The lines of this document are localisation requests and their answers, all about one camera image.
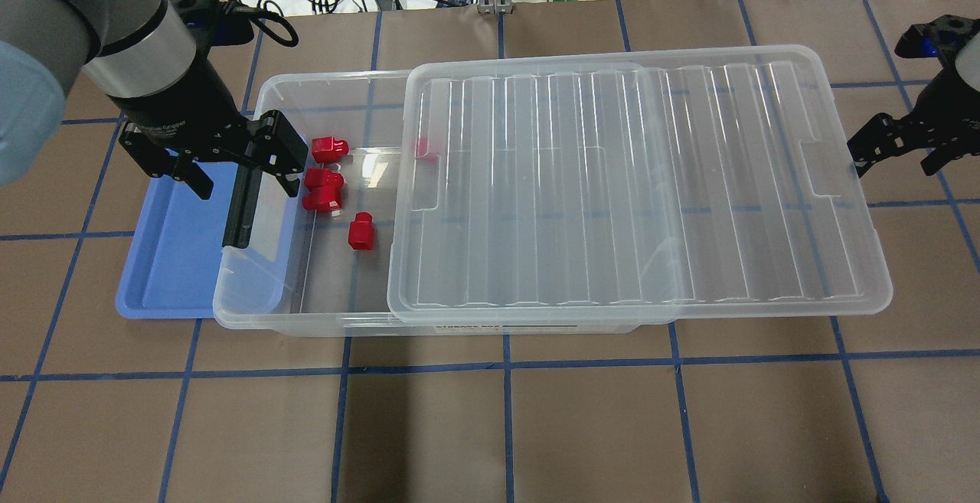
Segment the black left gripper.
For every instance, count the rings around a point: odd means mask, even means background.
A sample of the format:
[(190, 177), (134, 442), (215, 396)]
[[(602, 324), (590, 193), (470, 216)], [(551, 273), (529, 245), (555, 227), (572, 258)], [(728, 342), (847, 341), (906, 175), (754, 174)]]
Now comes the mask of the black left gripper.
[(117, 97), (132, 127), (119, 144), (145, 174), (169, 175), (201, 200), (214, 189), (198, 162), (234, 162), (272, 175), (297, 197), (309, 147), (285, 113), (245, 120), (208, 59), (195, 59), (173, 84), (152, 95)]

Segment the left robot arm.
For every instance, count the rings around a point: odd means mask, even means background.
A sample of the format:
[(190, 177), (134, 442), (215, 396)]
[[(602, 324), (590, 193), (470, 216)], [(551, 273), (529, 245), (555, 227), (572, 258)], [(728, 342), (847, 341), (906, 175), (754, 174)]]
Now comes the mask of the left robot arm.
[(129, 120), (119, 144), (149, 176), (208, 199), (204, 162), (234, 162), (299, 192), (307, 144), (282, 113), (249, 120), (209, 61), (280, 15), (236, 0), (1, 0), (4, 185), (59, 129), (78, 75)]

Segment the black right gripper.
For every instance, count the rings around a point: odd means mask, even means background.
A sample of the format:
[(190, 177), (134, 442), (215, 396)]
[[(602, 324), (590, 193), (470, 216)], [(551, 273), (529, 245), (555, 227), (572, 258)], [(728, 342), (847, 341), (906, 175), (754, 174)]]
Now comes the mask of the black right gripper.
[(920, 149), (932, 151), (921, 161), (925, 175), (938, 174), (949, 162), (979, 154), (979, 94), (962, 78), (935, 78), (916, 100), (909, 119), (876, 113), (852, 136), (847, 147), (858, 178), (878, 162)]

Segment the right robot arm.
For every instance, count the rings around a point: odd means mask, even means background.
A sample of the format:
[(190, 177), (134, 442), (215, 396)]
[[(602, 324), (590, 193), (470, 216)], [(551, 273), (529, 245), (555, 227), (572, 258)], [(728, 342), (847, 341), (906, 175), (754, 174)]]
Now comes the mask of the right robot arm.
[(942, 15), (928, 24), (913, 24), (893, 52), (907, 59), (935, 57), (941, 70), (903, 118), (878, 113), (848, 140), (857, 176), (878, 162), (920, 149), (928, 150), (920, 162), (927, 176), (949, 162), (979, 154), (977, 19)]

